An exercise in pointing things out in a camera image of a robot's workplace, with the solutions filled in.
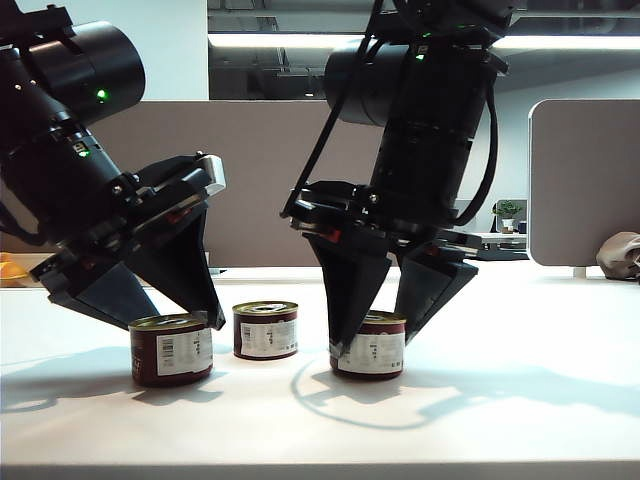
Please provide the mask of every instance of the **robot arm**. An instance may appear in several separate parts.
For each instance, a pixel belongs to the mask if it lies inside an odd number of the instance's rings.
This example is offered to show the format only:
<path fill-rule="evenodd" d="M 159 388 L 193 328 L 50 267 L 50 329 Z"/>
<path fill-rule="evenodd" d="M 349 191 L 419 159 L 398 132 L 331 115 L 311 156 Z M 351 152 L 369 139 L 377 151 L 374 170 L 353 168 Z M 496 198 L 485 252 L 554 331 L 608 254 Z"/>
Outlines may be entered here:
<path fill-rule="evenodd" d="M 0 1 L 0 19 L 0 175 L 38 230 L 2 204 L 0 229 L 60 249 L 32 276 L 52 302 L 126 329 L 157 314 L 137 274 L 222 327 L 202 245 L 220 160 L 198 152 L 121 172 L 86 125 L 142 97 L 127 37 L 106 22 L 73 26 L 65 8 L 24 14 L 13 0 Z"/>
<path fill-rule="evenodd" d="M 504 35 L 513 2 L 395 0 L 396 12 L 385 14 L 381 3 L 360 47 L 334 52 L 325 71 L 330 121 L 385 128 L 370 184 L 307 184 L 312 155 L 282 212 L 322 265 L 337 354 L 377 295 L 388 253 L 401 267 L 395 311 L 407 317 L 407 342 L 473 278 L 477 269 L 463 259 L 479 239 L 447 229 L 475 215 L 496 164 L 493 83 L 507 65 L 488 49 Z M 453 204 L 485 103 L 490 159 L 477 195 L 457 216 Z"/>

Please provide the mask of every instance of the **white wall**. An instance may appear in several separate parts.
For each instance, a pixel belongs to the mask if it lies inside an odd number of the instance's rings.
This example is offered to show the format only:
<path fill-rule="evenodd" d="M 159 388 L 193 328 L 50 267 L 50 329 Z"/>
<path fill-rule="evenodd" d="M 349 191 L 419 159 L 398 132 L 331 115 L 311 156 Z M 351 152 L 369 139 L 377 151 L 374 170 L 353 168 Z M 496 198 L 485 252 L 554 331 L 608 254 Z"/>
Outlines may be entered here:
<path fill-rule="evenodd" d="M 499 78 L 498 82 L 509 78 Z M 562 98 L 640 98 L 640 70 L 515 90 L 496 95 L 499 119 L 498 170 L 488 201 L 479 212 L 480 225 L 491 225 L 491 206 L 502 198 L 527 198 L 529 112 L 544 99 Z M 469 167 L 459 198 L 471 198 L 484 173 L 489 151 L 489 121 L 485 114 L 469 158 Z"/>
<path fill-rule="evenodd" d="M 23 12 L 51 0 L 18 0 Z M 208 100 L 206 0 L 62 0 L 75 24 L 106 20 L 140 53 L 144 100 Z"/>

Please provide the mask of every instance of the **white table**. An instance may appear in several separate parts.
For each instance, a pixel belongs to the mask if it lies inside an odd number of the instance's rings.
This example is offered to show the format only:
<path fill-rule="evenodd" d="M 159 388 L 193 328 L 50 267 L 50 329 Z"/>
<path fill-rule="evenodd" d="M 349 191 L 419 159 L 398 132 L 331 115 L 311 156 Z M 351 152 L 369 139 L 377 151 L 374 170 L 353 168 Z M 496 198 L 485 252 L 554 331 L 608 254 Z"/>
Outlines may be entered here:
<path fill-rule="evenodd" d="M 215 373 L 173 389 L 131 381 L 126 332 L 3 289 L 2 478 L 640 478 L 640 288 L 478 265 L 377 383 L 331 373 L 319 269 L 216 279 Z M 375 307 L 393 308 L 397 275 Z M 231 306 L 257 299 L 300 304 L 297 355 L 233 356 Z"/>
<path fill-rule="evenodd" d="M 479 232 L 472 233 L 482 239 L 482 243 L 494 245 L 497 243 L 527 243 L 526 233 L 495 233 L 495 232 Z"/>

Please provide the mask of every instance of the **can label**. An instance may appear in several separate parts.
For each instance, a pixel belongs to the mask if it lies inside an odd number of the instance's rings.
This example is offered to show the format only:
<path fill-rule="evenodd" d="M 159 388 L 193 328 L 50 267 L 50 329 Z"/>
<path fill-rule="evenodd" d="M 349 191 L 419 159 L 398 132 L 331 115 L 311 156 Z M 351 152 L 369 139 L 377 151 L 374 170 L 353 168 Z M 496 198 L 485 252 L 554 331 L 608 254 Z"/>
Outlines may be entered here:
<path fill-rule="evenodd" d="M 298 348 L 296 321 L 278 323 L 240 323 L 242 348 L 248 357 L 274 357 Z"/>
<path fill-rule="evenodd" d="M 353 373 L 395 373 L 402 370 L 404 333 L 359 333 L 338 359 L 338 369 Z"/>
<path fill-rule="evenodd" d="M 213 364 L 211 329 L 158 335 L 158 376 L 201 372 Z"/>

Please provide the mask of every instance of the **can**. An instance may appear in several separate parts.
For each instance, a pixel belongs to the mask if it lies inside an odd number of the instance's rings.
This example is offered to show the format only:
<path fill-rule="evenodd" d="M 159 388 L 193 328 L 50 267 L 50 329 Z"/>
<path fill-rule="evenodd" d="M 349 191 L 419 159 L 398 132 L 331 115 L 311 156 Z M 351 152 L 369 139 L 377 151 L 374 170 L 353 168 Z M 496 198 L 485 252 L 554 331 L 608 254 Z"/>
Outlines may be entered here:
<path fill-rule="evenodd" d="M 129 325 L 134 381 L 173 387 L 207 377 L 213 368 L 211 329 L 189 314 L 141 318 Z"/>
<path fill-rule="evenodd" d="M 233 307 L 233 354 L 248 360 L 276 360 L 298 351 L 298 305 L 279 300 Z"/>
<path fill-rule="evenodd" d="M 370 310 L 342 356 L 333 352 L 333 372 L 364 380 L 386 380 L 402 373 L 406 318 L 397 313 Z"/>

